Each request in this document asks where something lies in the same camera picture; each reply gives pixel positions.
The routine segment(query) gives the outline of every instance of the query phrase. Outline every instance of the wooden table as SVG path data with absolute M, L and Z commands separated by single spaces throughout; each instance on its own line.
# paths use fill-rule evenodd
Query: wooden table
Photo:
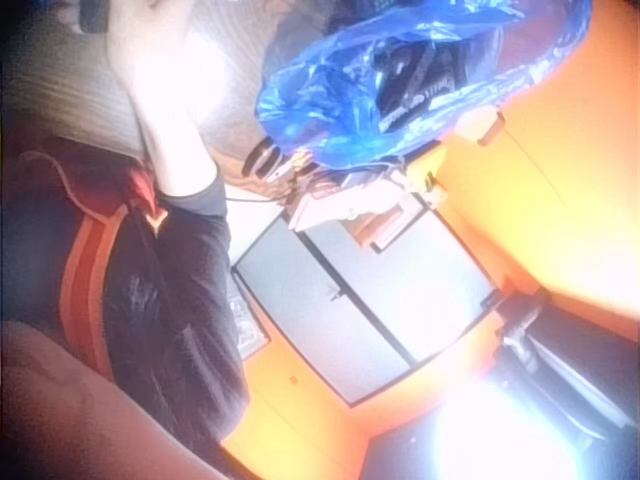
M 219 152 L 228 183 L 263 194 L 278 190 L 254 178 L 243 179 L 241 160 L 264 137 L 254 105 L 263 71 L 274 58 L 279 60 L 273 53 L 275 39 L 291 24 L 318 36 L 317 26 L 300 29 L 301 21 L 322 22 L 316 10 L 310 10 L 314 2 L 200 0 L 196 6 L 190 34 L 219 49 L 226 77 L 223 98 L 200 130 L 207 145 Z M 74 35 L 50 14 L 39 13 L 13 39 L 3 66 L 8 118 L 26 114 L 30 122 L 55 135 L 119 153 L 141 153 L 134 114 L 107 65 L 102 36 Z

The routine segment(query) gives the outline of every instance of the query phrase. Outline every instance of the blue plastic bag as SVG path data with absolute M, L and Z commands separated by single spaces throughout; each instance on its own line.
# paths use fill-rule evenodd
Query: blue plastic bag
M 286 154 L 344 169 L 384 161 L 437 139 L 464 112 L 499 105 L 542 81 L 586 36 L 591 0 L 426 0 L 356 23 L 306 48 L 272 74 L 256 115 Z M 466 83 L 389 129 L 376 99 L 375 56 L 390 42 L 465 41 Z

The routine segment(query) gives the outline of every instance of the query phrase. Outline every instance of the plastic bag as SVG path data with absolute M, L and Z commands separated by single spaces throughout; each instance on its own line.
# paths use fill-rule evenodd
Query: plastic bag
M 344 169 L 418 148 L 465 111 L 501 104 L 538 84 L 580 44 L 591 19 L 591 0 L 411 3 L 316 41 L 267 79 L 256 116 L 285 154 L 306 150 L 315 162 Z M 390 61 L 402 48 L 411 60 Z M 411 97 L 418 100 L 396 98 L 391 104 L 400 107 L 385 112 L 384 90 L 394 88 L 381 78 L 411 62 L 416 72 L 423 64 L 429 72 L 438 55 L 449 78 L 432 75 Z M 415 90 L 408 85 L 403 88 Z

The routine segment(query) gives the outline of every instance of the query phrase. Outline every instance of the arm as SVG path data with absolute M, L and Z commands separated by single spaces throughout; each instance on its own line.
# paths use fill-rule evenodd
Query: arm
M 162 193 L 198 193 L 218 174 L 181 92 L 179 57 L 194 0 L 111 0 L 107 53 L 127 90 Z
M 38 473 L 69 479 L 225 479 L 43 334 L 5 322 L 2 337 L 3 443 L 24 447 L 20 451 L 29 458 L 21 460 L 38 465 Z

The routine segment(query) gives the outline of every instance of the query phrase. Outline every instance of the forearm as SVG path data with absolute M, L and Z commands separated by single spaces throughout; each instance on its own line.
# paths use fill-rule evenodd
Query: forearm
M 3 436 L 49 477 L 226 480 L 44 335 L 3 327 Z
M 211 185 L 218 170 L 175 90 L 131 98 L 160 190 L 182 197 Z

